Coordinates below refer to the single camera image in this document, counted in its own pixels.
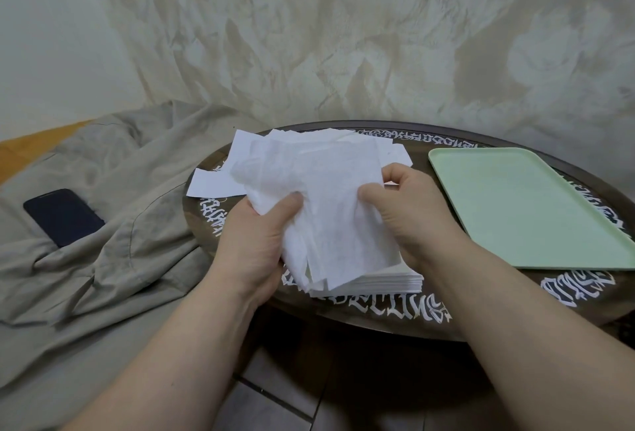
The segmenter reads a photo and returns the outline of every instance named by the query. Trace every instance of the plastic tray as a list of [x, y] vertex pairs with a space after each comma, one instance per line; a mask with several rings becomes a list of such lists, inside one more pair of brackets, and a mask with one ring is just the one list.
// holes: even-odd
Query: plastic tray
[[512, 266], [635, 270], [635, 243], [532, 151], [435, 148], [429, 159], [465, 231]]

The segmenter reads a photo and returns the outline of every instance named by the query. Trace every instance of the smartphone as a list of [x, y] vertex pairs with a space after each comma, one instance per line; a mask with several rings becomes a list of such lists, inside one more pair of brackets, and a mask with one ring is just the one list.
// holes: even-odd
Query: smartphone
[[98, 231], [104, 225], [104, 221], [68, 188], [29, 199], [23, 207], [61, 248]]

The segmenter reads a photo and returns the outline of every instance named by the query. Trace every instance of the left hand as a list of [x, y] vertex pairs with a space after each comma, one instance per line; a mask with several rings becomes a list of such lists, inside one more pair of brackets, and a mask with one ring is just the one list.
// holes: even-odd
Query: left hand
[[245, 197], [229, 211], [208, 277], [219, 279], [229, 290], [255, 307], [275, 292], [281, 276], [282, 234], [302, 208], [302, 195], [287, 195], [265, 215]]

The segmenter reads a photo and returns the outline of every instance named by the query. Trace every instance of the stack of paper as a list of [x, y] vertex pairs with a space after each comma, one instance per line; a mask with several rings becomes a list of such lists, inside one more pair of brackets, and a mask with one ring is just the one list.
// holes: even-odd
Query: stack of paper
[[418, 293], [422, 278], [400, 259], [377, 210], [357, 189], [382, 183], [381, 167], [412, 165], [392, 139], [326, 129], [273, 130], [263, 137], [236, 131], [217, 172], [196, 169], [187, 195], [246, 194], [264, 214], [290, 192], [304, 206], [284, 233], [282, 258], [298, 286], [311, 296]]

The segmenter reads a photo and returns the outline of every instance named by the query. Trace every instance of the dark brown table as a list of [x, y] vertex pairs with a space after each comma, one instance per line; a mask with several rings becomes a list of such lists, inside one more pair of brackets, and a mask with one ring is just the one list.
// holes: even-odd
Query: dark brown table
[[[444, 127], [384, 121], [314, 122], [283, 127], [283, 130], [310, 131], [324, 128], [352, 129], [357, 132], [393, 138], [410, 154], [413, 167], [435, 179], [427, 158], [440, 146], [515, 146], [520, 145], [472, 132]], [[198, 168], [216, 170], [227, 157], [227, 145], [212, 153]], [[635, 204], [599, 178], [550, 155], [536, 152], [557, 170], [598, 211], [629, 236], [635, 230]], [[198, 199], [183, 196], [183, 209], [192, 233], [212, 257], [229, 210], [242, 197]], [[607, 271], [535, 271], [522, 270], [530, 279], [596, 325], [602, 325], [635, 309], [635, 272]], [[422, 338], [462, 340], [449, 311], [430, 284], [424, 281], [420, 294], [347, 296], [313, 299], [300, 291], [290, 274], [282, 282], [270, 303], [304, 319], [330, 319], [338, 323], [387, 333]]]

